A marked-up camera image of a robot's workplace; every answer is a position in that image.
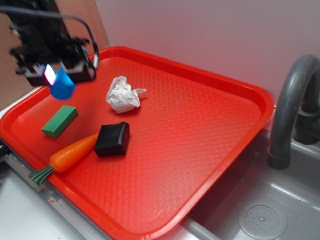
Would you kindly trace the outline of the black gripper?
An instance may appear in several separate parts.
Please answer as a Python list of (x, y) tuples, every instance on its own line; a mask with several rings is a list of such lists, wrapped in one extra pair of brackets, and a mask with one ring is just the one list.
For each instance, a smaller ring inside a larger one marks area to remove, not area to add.
[(31, 86), (48, 86), (46, 64), (62, 62), (62, 68), (73, 82), (96, 79), (88, 54), (82, 46), (89, 41), (71, 37), (63, 30), (63, 19), (82, 23), (90, 33), (88, 24), (73, 14), (32, 9), (10, 9), (11, 30), (19, 35), (21, 46), (9, 54), (17, 60), (16, 72), (24, 73)]

